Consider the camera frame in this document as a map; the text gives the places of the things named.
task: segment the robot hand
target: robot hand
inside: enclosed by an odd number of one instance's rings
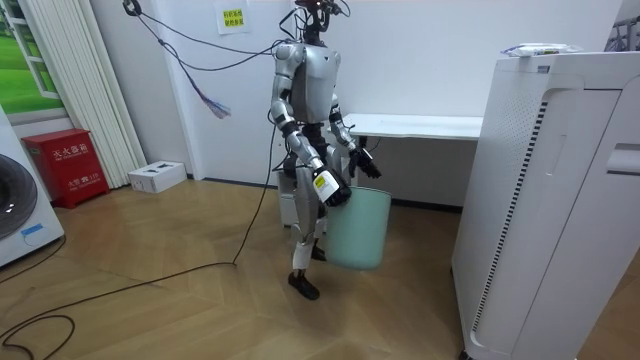
[[[327,206],[340,206],[351,197],[351,189],[342,176],[324,166],[313,172],[313,189]]]
[[[369,155],[367,150],[358,147],[349,152],[349,157],[351,158],[349,161],[349,175],[351,177],[356,176],[356,166],[370,178],[377,179],[382,176],[378,167],[373,163],[373,157]]]

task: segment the vent grille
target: vent grille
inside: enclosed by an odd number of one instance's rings
[[[520,197],[520,191],[522,189],[522,184],[524,182],[524,177],[527,174],[527,169],[529,168],[529,162],[531,161],[531,155],[533,154],[533,148],[536,145],[536,141],[538,140],[538,134],[540,133],[540,126],[542,125],[542,120],[544,119],[544,115],[547,112],[548,102],[542,102],[540,106],[540,110],[538,111],[538,116],[536,118],[535,126],[533,127],[533,132],[531,133],[531,138],[529,139],[529,146],[527,147],[527,152],[524,156],[524,161],[522,162],[522,167],[520,168],[520,174],[518,175],[518,182],[516,183],[516,187],[513,190],[513,196],[511,198],[511,203],[509,204],[509,210],[507,211],[507,216],[504,221],[504,225],[502,226],[502,232],[500,233],[500,240],[498,241],[498,247],[496,249],[496,253],[493,256],[493,261],[491,263],[491,269],[489,270],[489,276],[487,278],[487,283],[484,286],[484,290],[482,291],[482,297],[480,298],[480,305],[478,306],[478,311],[476,312],[476,318],[473,321],[473,331],[478,330],[478,324],[480,324],[480,318],[482,317],[482,313],[484,312],[484,307],[487,303],[487,296],[489,295],[489,290],[491,290],[491,284],[493,283],[493,277],[496,274],[496,269],[498,268],[498,260],[500,260],[500,256],[502,255],[502,249],[504,248],[504,242],[507,238],[507,233],[509,232],[509,226],[511,225],[511,219],[513,218],[513,212],[516,209],[516,204],[518,202],[518,198]]]

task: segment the green trash bin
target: green trash bin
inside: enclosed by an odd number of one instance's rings
[[[335,265],[373,270],[382,262],[391,194],[351,187],[344,206],[329,208],[325,251]]]

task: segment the wood parquet floor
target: wood parquet floor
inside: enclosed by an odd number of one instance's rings
[[[157,195],[124,188],[74,210],[56,209],[67,245],[0,285],[0,332],[84,297],[231,261],[260,191],[187,181]],[[286,283],[289,230],[280,226],[276,192],[268,191],[237,268],[207,268],[63,310],[77,329],[52,359],[454,360],[462,340],[449,262],[458,221],[455,214],[394,207],[381,268],[354,272],[314,262],[308,277],[322,295],[310,302]],[[0,279],[55,246],[1,269]],[[628,359],[624,351],[640,350],[640,312],[623,316],[640,295],[639,264],[581,360]],[[40,359],[68,328],[46,321],[14,340]],[[611,331],[617,328],[624,336]],[[610,342],[626,347],[611,350]],[[0,350],[0,359],[25,355]]]

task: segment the red fire extinguisher box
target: red fire extinguisher box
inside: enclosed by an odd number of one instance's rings
[[[71,129],[22,138],[52,204],[73,209],[79,202],[109,193],[89,131]]]

